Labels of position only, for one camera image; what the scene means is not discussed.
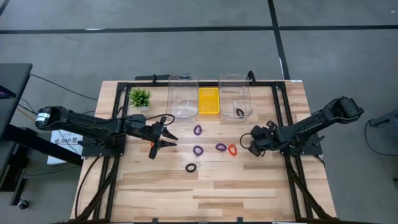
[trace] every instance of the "wooden tabletop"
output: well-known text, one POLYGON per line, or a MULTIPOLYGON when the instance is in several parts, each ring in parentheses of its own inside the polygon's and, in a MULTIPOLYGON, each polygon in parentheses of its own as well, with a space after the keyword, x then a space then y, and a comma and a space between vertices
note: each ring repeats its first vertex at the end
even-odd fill
MULTIPOLYGON (((103 82, 95 116, 111 117, 117 83, 103 82)), ((294 122, 308 117, 310 110, 303 83, 286 81, 286 87, 294 122)), ((143 114, 148 117, 165 113, 168 88, 145 89, 152 92, 152 105, 143 114)), ((174 122, 167 129, 179 138, 178 146, 161 149, 155 160, 148 158, 148 141, 127 137, 111 221, 149 222, 159 218, 161 222, 231 222, 236 221, 236 217, 243 217, 245 221, 295 220, 284 158, 279 152, 269 151, 264 157, 256 157, 239 145, 240 136, 250 132, 254 124, 265 126, 268 120, 277 123, 271 88, 250 87, 250 94, 254 112, 247 123, 220 124, 219 117, 212 115, 198 115, 194 123, 174 122), (203 128, 200 136, 193 133, 198 124, 203 128), (220 142, 234 144, 238 148, 237 156, 217 151, 215 145, 220 142), (192 152, 195 145, 204 148, 199 157, 192 152), (185 171, 187 164, 197 162, 200 163, 197 171, 185 171)), ((284 112, 280 93, 279 98, 284 112)), ((134 113, 141 112, 130 106, 128 114, 134 113)), ((249 138, 243 144, 249 144, 249 138)), ((79 184, 93 160, 84 161, 79 184)), ((102 161, 100 158, 93 166, 83 185, 79 213, 98 189, 102 161)), ((302 156, 302 161, 309 191, 327 213, 335 216, 323 164, 313 156, 302 156)), ((305 217, 302 194, 299 189, 297 192, 305 217)), ((103 200, 100 217, 104 217, 105 207, 106 200, 103 200)))

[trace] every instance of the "clear plastic bin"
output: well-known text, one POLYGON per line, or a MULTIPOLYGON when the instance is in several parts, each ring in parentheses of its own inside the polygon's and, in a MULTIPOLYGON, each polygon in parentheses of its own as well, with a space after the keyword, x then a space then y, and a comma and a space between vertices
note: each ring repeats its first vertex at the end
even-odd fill
POLYGON ((199 78, 196 75, 171 75, 166 113, 176 121, 196 121, 198 109, 199 78))
POLYGON ((222 122, 245 122, 253 114, 247 75, 221 75, 218 88, 222 122))

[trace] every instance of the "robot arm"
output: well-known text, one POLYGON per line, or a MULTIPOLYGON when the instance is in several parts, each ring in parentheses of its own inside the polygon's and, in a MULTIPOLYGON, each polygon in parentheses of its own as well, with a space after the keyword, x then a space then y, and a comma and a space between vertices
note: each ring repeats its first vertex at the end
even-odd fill
POLYGON ((152 141, 154 145, 150 149, 149 157, 155 159, 160 148, 176 146, 175 143, 160 140, 160 136, 174 140, 178 140, 178 138, 170 134, 165 127, 165 116, 151 126, 146 125, 146 121, 146 117, 142 114, 101 119, 66 110, 62 106, 49 106, 39 110, 35 125, 41 130, 64 129, 94 140, 91 142, 79 141, 78 143, 82 146, 116 150, 119 147, 119 140, 126 135, 152 141))
POLYGON ((255 126, 250 134, 253 140, 248 148, 255 156, 266 150, 294 150, 304 146, 309 137, 334 123, 348 124, 364 113, 352 98, 342 96, 329 102, 310 117, 290 126, 277 127, 268 121, 266 127, 255 126))

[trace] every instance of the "white paper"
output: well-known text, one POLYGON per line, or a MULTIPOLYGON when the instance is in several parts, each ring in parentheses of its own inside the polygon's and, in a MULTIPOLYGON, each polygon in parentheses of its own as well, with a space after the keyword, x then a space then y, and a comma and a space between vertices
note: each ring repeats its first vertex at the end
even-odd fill
MULTIPOLYGON (((78 153, 81 155, 81 152, 83 150, 83 146, 79 145, 77 142, 83 140, 83 136, 75 133, 71 133, 69 131, 64 131, 64 130, 54 130, 51 133, 51 142, 54 144, 57 144, 65 149, 68 149, 71 152, 78 153)), ((61 164, 65 163, 65 161, 54 158, 52 156, 49 156, 47 159, 47 164, 48 165, 54 165, 54 164, 61 164)))

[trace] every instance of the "black rubber band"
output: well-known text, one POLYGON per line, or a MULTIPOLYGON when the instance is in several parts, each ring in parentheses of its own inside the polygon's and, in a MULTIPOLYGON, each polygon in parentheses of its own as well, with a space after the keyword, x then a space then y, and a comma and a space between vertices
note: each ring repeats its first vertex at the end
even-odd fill
POLYGON ((194 172, 196 169, 197 169, 197 166, 196 166, 195 164, 188 164, 188 165, 185 167, 185 170, 186 170, 187 172, 194 172))
POLYGON ((239 115, 239 116, 244 116, 244 112, 243 112, 243 110, 241 110, 241 109, 236 109, 236 113, 239 115))

